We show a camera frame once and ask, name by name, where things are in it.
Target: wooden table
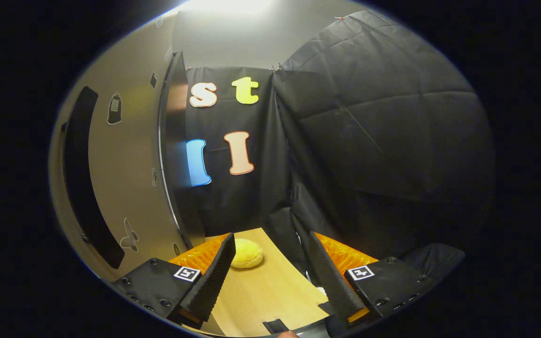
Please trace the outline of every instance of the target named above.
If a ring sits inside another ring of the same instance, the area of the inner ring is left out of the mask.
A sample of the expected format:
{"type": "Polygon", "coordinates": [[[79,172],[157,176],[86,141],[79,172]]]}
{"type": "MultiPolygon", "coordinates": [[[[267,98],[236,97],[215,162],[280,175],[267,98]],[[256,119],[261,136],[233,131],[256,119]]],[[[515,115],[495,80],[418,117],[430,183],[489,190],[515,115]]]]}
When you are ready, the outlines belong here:
{"type": "MultiPolygon", "coordinates": [[[[262,228],[237,232],[235,238],[260,244],[264,259],[257,267],[229,269],[212,309],[213,320],[224,336],[266,336],[269,332],[262,322],[281,319],[293,330],[328,316],[318,307],[327,297],[283,256],[262,228]]],[[[208,333],[206,325],[197,331],[208,333]]]]}

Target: light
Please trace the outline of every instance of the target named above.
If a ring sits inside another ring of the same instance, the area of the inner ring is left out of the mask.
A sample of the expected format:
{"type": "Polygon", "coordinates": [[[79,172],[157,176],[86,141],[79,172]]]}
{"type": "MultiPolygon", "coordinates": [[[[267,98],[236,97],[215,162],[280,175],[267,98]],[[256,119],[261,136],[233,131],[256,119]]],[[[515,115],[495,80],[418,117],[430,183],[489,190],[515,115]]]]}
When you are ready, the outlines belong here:
{"type": "Polygon", "coordinates": [[[273,0],[190,0],[173,10],[255,15],[268,8],[271,2],[273,0]]]}

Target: sponge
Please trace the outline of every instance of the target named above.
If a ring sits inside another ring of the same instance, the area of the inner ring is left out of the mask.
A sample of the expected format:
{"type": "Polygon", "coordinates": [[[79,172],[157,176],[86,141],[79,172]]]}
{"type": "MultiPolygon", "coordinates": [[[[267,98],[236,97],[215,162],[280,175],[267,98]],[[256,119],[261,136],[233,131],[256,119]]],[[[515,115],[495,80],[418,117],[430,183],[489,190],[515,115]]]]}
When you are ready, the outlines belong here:
{"type": "Polygon", "coordinates": [[[253,268],[262,262],[262,246],[249,239],[235,239],[235,257],[231,266],[234,268],[253,268]]]}

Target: wooden surface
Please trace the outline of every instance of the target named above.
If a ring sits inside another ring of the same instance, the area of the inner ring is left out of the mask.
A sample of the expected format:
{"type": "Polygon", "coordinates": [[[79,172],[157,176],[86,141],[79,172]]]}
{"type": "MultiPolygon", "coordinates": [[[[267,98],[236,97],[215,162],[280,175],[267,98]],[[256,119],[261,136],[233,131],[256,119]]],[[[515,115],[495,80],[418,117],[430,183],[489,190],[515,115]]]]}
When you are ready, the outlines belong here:
{"type": "Polygon", "coordinates": [[[226,336],[266,336],[269,332],[262,322],[275,319],[293,330],[327,317],[318,307],[327,297],[298,272],[262,229],[238,232],[235,238],[260,244],[264,259],[257,267],[228,271],[212,310],[226,336]]]}

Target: screw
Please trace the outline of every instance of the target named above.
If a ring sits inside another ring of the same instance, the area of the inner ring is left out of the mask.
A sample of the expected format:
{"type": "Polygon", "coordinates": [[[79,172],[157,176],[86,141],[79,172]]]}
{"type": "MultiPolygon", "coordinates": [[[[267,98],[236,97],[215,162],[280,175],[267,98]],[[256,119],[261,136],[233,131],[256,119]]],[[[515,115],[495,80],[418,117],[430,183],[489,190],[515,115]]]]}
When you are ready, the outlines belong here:
{"type": "Polygon", "coordinates": [[[375,306],[382,306],[385,303],[387,303],[387,300],[377,300],[375,302],[375,306]]]}

